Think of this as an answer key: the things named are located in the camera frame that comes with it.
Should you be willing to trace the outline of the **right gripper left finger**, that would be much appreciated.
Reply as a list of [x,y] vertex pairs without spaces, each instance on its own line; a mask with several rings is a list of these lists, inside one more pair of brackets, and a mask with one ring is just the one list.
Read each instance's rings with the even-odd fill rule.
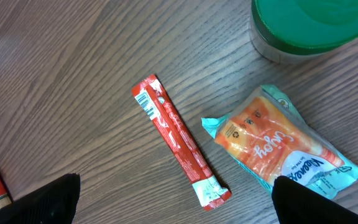
[[0,224],[71,224],[80,197],[80,176],[65,174],[0,209]]

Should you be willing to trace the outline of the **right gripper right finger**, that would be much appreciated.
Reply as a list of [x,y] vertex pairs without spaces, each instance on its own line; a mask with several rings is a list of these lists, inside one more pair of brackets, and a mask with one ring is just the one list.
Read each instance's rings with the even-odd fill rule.
[[358,224],[358,214],[285,176],[275,180],[272,201],[280,224]]

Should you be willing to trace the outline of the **teal wet wipes pack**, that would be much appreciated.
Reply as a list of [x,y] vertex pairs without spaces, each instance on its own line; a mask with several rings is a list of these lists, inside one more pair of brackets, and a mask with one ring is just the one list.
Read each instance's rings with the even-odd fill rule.
[[[334,198],[337,193],[351,186],[358,180],[358,166],[341,154],[330,142],[322,138],[317,132],[312,130],[299,114],[298,110],[293,106],[289,97],[280,91],[274,85],[262,85],[255,89],[246,100],[241,103],[234,111],[225,114],[220,118],[202,118],[202,126],[215,140],[215,137],[219,130],[226,124],[229,118],[239,114],[245,107],[247,107],[252,100],[257,96],[263,96],[268,99],[274,106],[276,106],[297,128],[303,131],[305,134],[312,137],[314,140],[320,142],[323,146],[334,152],[343,161],[344,165],[338,167],[330,172],[319,173],[313,177],[309,184],[304,185],[310,190],[326,197],[328,199]],[[264,181],[257,174],[252,172],[248,167],[231,157],[250,175],[255,177],[261,186],[263,186],[268,192],[272,192],[273,184],[269,184]]]

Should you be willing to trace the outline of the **red snack packet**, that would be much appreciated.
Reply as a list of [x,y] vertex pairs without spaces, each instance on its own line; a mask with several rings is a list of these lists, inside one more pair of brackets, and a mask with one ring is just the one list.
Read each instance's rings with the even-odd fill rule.
[[200,205],[206,211],[223,205],[232,193],[221,187],[157,76],[142,80],[132,94],[171,149]]

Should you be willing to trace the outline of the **green lidded jar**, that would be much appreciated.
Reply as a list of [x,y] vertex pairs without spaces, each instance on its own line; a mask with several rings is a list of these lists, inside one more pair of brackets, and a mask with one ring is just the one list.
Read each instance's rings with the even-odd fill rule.
[[358,38],[358,0],[252,0],[250,39],[265,58],[298,63]]

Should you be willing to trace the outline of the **orange tissue pack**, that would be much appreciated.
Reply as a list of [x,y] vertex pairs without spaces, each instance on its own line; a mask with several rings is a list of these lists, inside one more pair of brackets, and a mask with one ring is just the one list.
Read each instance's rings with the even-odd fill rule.
[[344,165],[263,96],[229,118],[214,141],[269,184],[284,175],[307,185],[317,174]]

